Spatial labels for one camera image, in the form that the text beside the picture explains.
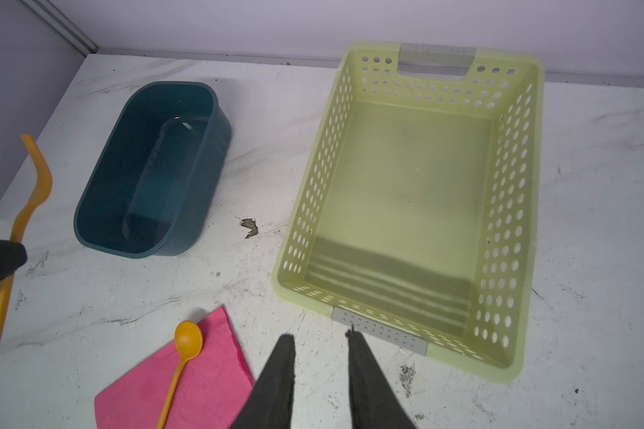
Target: dirt stain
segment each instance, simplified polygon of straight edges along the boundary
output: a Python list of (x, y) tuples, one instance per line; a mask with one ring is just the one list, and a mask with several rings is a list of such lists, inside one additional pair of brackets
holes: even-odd
[(415, 378), (415, 365), (401, 365), (398, 380), (401, 382), (401, 386), (403, 386), (406, 398), (410, 398), (413, 394), (413, 378)]
[(26, 297), (24, 296), (24, 292), (19, 290), (19, 295), (17, 295), (17, 303), (14, 305), (15, 311), (19, 308), (19, 305), (21, 305), (22, 302), (26, 300)]
[(31, 268), (29, 268), (28, 270), (26, 270), (26, 275), (34, 274), (34, 271), (35, 271), (38, 267), (45, 268), (45, 262), (48, 260), (48, 254), (49, 254), (49, 253), (50, 253), (50, 251), (45, 252), (45, 255), (43, 255), (43, 256), (38, 260), (38, 262), (36, 262), (36, 263), (35, 263), (35, 265), (34, 265), (34, 266), (32, 266)]
[(241, 219), (241, 226), (250, 229), (246, 238), (258, 235), (258, 226), (255, 224), (255, 219)]

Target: blue plastic tub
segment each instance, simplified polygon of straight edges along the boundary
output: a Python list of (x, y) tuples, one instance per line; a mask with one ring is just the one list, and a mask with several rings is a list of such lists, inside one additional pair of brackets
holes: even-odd
[(206, 84), (139, 89), (79, 201), (77, 239), (130, 258), (185, 252), (203, 229), (230, 139), (229, 120)]

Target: spoon bowl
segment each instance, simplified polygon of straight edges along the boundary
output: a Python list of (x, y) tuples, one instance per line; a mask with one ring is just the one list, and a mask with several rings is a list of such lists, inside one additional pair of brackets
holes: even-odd
[(203, 333), (195, 323), (183, 321), (174, 332), (174, 344), (182, 360), (193, 359), (203, 349)]

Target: spoon handle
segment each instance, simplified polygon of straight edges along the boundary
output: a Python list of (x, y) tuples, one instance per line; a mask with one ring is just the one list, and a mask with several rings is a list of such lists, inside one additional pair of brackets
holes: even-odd
[(176, 371), (174, 372), (174, 376), (172, 377), (170, 391), (167, 392), (167, 399), (165, 399), (165, 405), (162, 407), (162, 414), (160, 414), (160, 419), (157, 422), (157, 429), (163, 429), (163, 427), (165, 426), (165, 422), (167, 421), (167, 414), (170, 412), (170, 405), (172, 405), (174, 391), (176, 390), (177, 383), (179, 383), (179, 376), (181, 375), (181, 371), (183, 371), (186, 362), (186, 360), (181, 359), (179, 366), (176, 367)]

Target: white wall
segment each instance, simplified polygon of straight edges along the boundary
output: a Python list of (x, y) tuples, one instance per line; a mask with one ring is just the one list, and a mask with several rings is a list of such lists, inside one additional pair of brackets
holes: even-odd
[(644, 76), (644, 0), (51, 0), (100, 47), (340, 58), (361, 40), (528, 51)]
[(38, 137), (83, 61), (19, 5), (0, 0), (0, 199), (26, 158), (19, 134)]

